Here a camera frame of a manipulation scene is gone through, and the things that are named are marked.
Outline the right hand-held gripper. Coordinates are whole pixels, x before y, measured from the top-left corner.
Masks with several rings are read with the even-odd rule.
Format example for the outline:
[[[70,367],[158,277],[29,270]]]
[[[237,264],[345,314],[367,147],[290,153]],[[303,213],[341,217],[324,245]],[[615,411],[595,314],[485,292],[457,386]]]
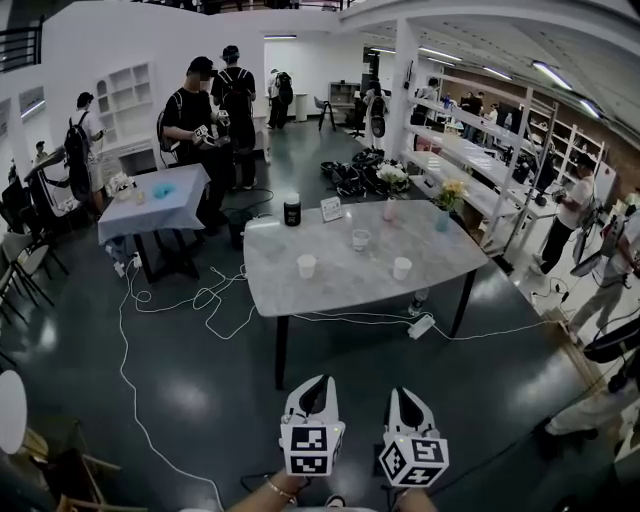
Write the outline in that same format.
[[[379,464],[392,487],[430,487],[449,468],[448,441],[427,404],[404,387],[390,392]],[[397,432],[391,427],[408,427]]]

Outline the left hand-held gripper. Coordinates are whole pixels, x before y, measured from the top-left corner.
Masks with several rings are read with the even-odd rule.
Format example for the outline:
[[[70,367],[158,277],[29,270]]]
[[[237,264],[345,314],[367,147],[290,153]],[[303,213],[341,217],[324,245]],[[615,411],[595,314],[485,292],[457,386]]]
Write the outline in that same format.
[[[298,422],[298,417],[311,421]],[[298,386],[286,400],[284,419],[291,420],[280,425],[279,444],[286,473],[297,477],[330,476],[346,431],[346,424],[339,421],[334,378],[317,375]]]

